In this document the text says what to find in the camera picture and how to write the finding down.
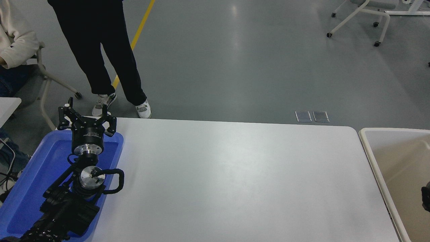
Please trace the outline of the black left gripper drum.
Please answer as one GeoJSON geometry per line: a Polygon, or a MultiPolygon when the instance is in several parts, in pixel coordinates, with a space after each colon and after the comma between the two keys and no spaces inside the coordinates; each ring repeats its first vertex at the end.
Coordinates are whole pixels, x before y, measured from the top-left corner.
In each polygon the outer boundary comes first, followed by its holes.
{"type": "Polygon", "coordinates": [[[105,128],[95,121],[75,121],[71,125],[72,150],[104,150],[105,128]]]}

